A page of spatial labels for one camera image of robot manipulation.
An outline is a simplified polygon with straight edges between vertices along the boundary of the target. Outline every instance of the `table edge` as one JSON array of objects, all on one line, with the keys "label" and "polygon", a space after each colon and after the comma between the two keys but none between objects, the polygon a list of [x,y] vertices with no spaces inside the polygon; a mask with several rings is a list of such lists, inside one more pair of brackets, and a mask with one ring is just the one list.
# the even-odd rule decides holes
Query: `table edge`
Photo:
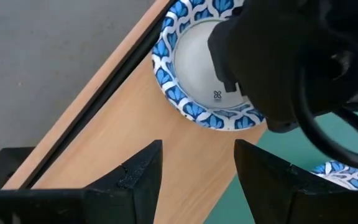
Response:
[{"label": "table edge", "polygon": [[[81,90],[80,94],[74,99],[61,117],[59,117],[58,121],[38,143],[37,147],[22,163],[20,168],[18,168],[14,175],[6,182],[2,188],[3,190],[31,188],[32,184],[36,182],[37,176],[39,178],[43,174],[43,172],[40,173],[40,170],[45,170],[45,166],[49,167],[58,155],[64,151],[64,148],[69,145],[71,140],[86,126],[93,115],[104,105],[111,94],[119,88],[121,83],[132,73],[133,69],[136,68],[138,63],[135,63],[133,68],[127,68],[126,73],[121,75],[121,77],[117,75],[120,68],[122,68],[126,62],[132,60],[135,49],[138,48],[140,44],[148,44],[148,46],[146,46],[146,48],[148,47],[146,53],[150,51],[152,43],[155,42],[155,40],[151,40],[147,35],[153,27],[156,27],[158,22],[161,22],[163,15],[165,15],[165,12],[173,2],[174,0],[156,0],[153,3],[94,74],[92,79]],[[106,89],[108,89],[111,94],[104,95],[101,102],[96,102],[95,105],[97,97]],[[87,121],[84,121],[83,117],[87,110],[91,110],[92,115],[89,116]],[[78,124],[80,127],[77,127],[77,130],[74,132],[73,128]],[[56,154],[57,148],[61,146],[62,142],[64,142],[65,138],[69,135],[71,135],[71,139],[60,147],[61,152],[58,153],[58,155],[54,155]]]}]

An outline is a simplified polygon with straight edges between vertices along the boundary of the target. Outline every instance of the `white plate center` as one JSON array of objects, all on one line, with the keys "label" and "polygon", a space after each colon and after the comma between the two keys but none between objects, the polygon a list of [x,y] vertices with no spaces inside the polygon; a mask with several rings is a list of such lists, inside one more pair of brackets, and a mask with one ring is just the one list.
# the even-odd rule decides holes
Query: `white plate center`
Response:
[{"label": "white plate center", "polygon": [[178,40],[175,47],[175,73],[183,90],[197,103],[207,108],[232,108],[244,102],[237,91],[226,93],[215,74],[208,50],[208,37],[219,21],[194,25]]}]

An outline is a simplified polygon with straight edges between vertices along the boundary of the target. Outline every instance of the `blue leaf pattern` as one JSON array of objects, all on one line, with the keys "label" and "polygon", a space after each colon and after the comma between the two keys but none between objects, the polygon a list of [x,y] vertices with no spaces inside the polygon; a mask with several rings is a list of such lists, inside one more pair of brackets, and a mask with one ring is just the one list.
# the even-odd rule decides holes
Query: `blue leaf pattern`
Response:
[{"label": "blue leaf pattern", "polygon": [[257,111],[256,109],[249,110],[247,111],[247,113],[253,114],[256,117],[258,117],[260,122],[262,122],[265,119],[265,117],[261,113],[259,113],[259,111]]},{"label": "blue leaf pattern", "polygon": [[326,165],[315,167],[311,172],[314,174],[326,174]]},{"label": "blue leaf pattern", "polygon": [[205,0],[190,0],[191,6],[196,7],[197,5],[204,4]]},{"label": "blue leaf pattern", "polygon": [[165,94],[173,100],[176,104],[179,104],[179,102],[186,97],[186,95],[179,89],[177,86],[173,86],[169,88]]},{"label": "blue leaf pattern", "polygon": [[241,111],[243,111],[243,110],[245,110],[245,109],[247,109],[247,108],[249,108],[249,107],[250,107],[250,105],[242,105],[242,106],[233,108],[233,109],[231,109],[231,110],[235,110],[235,111],[241,112]]},{"label": "blue leaf pattern", "polygon": [[349,181],[355,188],[358,189],[358,180],[357,179],[351,179]]},{"label": "blue leaf pattern", "polygon": [[332,167],[331,172],[333,171],[336,172],[345,169],[345,166],[340,162],[331,162],[331,167]]},{"label": "blue leaf pattern", "polygon": [[172,62],[167,62],[166,63],[166,66],[167,66],[167,68],[168,68],[168,70],[171,72],[171,75],[174,77],[174,78],[176,78],[176,74],[175,74],[175,69],[174,69],[174,67],[173,67],[173,63]]},{"label": "blue leaf pattern", "polygon": [[172,81],[171,76],[164,69],[159,68],[156,72],[157,81],[160,86],[165,84],[166,82]]},{"label": "blue leaf pattern", "polygon": [[251,120],[247,116],[243,116],[242,118],[236,120],[236,122],[234,123],[234,128],[236,129],[250,128],[255,125],[256,125],[255,121]]},{"label": "blue leaf pattern", "polygon": [[212,5],[221,15],[224,11],[234,7],[234,0],[213,0]]},{"label": "blue leaf pattern", "polygon": [[200,19],[204,19],[204,18],[208,18],[208,17],[212,17],[213,15],[208,11],[208,9],[204,9],[201,12],[196,12],[194,15],[194,20],[198,21]]},{"label": "blue leaf pattern", "polygon": [[197,117],[201,114],[206,112],[206,110],[200,106],[198,106],[196,103],[190,102],[187,103],[184,107],[183,107],[183,111],[190,115],[193,119],[197,119]]},{"label": "blue leaf pattern", "polygon": [[179,25],[179,32],[182,33],[189,25],[190,25],[190,21],[187,21],[184,24],[180,24]]},{"label": "blue leaf pattern", "polygon": [[176,32],[174,32],[172,34],[167,34],[167,39],[168,39],[169,45],[171,45],[171,49],[173,51],[173,49],[175,48],[175,45],[177,44],[177,41],[178,41],[178,34]]},{"label": "blue leaf pattern", "polygon": [[224,111],[224,110],[220,110],[220,111],[214,111],[214,113],[216,113],[217,115],[221,115],[221,116],[225,116],[227,118],[231,118],[235,115],[237,115],[236,113],[233,112],[228,112],[228,111]]},{"label": "blue leaf pattern", "polygon": [[170,12],[175,13],[175,15],[177,15],[178,18],[181,18],[183,16],[187,16],[188,14],[188,10],[186,5],[181,2],[181,1],[177,1],[170,9]]},{"label": "blue leaf pattern", "polygon": [[168,26],[173,26],[173,19],[171,17],[166,17],[162,22],[162,30],[164,30]]},{"label": "blue leaf pattern", "polygon": [[[329,172],[329,174],[326,173],[326,166],[328,164],[331,166],[331,171]],[[312,173],[314,174],[326,174],[328,175],[328,177],[342,179],[342,181],[347,182],[358,190],[358,174],[354,175],[356,172],[358,172],[358,169],[348,167],[338,161],[327,162],[314,168],[312,171]]]},{"label": "blue leaf pattern", "polygon": [[348,170],[342,171],[343,174],[354,174],[355,172],[358,172],[358,169],[353,168],[353,167],[349,167]]},{"label": "blue leaf pattern", "polygon": [[160,58],[169,57],[169,51],[162,39],[154,45],[152,53],[159,56]]},{"label": "blue leaf pattern", "polygon": [[204,123],[205,127],[208,128],[223,128],[223,120],[213,114],[204,121],[201,121],[201,123]]}]

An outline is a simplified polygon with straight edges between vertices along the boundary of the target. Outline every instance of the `teal floor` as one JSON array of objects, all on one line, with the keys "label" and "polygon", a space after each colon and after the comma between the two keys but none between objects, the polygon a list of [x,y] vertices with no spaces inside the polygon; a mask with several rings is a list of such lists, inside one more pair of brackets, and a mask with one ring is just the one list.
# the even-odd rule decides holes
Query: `teal floor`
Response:
[{"label": "teal floor", "polygon": [[[358,152],[358,133],[344,121],[333,114],[327,114],[318,118],[318,123],[337,142]],[[260,139],[258,146],[305,170],[311,170],[318,164],[329,160],[309,142],[299,129],[286,134],[274,134],[267,131]],[[254,223],[237,177],[231,182],[205,221],[205,224],[216,223]]]}]

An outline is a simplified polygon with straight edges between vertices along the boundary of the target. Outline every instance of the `black plastic part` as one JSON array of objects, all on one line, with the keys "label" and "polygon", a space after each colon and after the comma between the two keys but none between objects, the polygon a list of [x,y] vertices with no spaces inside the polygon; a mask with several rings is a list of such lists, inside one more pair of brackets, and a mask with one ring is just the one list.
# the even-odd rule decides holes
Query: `black plastic part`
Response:
[{"label": "black plastic part", "polygon": [[52,146],[48,154],[42,159],[33,173],[26,179],[20,189],[31,188],[45,173],[59,155],[67,148],[72,140],[88,124],[93,116],[103,107],[110,96],[120,87],[124,80],[132,73],[143,58],[149,54],[156,43],[162,26],[163,18],[176,0],[168,0],[167,5],[145,30],[139,40],[125,54],[118,66],[110,73],[106,81],[94,94],[92,99],[84,106],[81,113],[74,119],[60,139]]},{"label": "black plastic part", "polygon": [[162,142],[84,189],[0,190],[0,223],[152,224],[162,178]]},{"label": "black plastic part", "polygon": [[275,133],[287,133],[299,127],[296,122],[279,122],[266,118],[267,127]]},{"label": "black plastic part", "polygon": [[34,147],[4,148],[0,150],[0,189],[11,178]]},{"label": "black plastic part", "polygon": [[291,108],[296,60],[306,52],[310,73],[306,92],[312,113],[338,109],[358,93],[358,75],[341,75],[341,64],[332,58],[351,44],[324,20],[329,3],[245,1],[241,14],[218,24],[209,37],[219,40],[208,42],[218,78],[237,81],[266,117],[291,123],[296,121]]},{"label": "black plastic part", "polygon": [[244,140],[234,159],[256,224],[358,223],[358,191],[311,174]]},{"label": "black plastic part", "polygon": [[306,137],[325,155],[351,167],[358,168],[358,153],[354,153],[333,141],[314,120],[306,99],[305,73],[300,68],[292,90],[293,113]]},{"label": "black plastic part", "polygon": [[220,22],[215,26],[211,35],[208,37],[208,49],[211,54],[215,73],[219,81],[223,82],[224,89],[227,93],[237,91],[237,78],[234,76],[232,70],[227,63],[227,29],[228,26],[233,26],[232,21]]}]

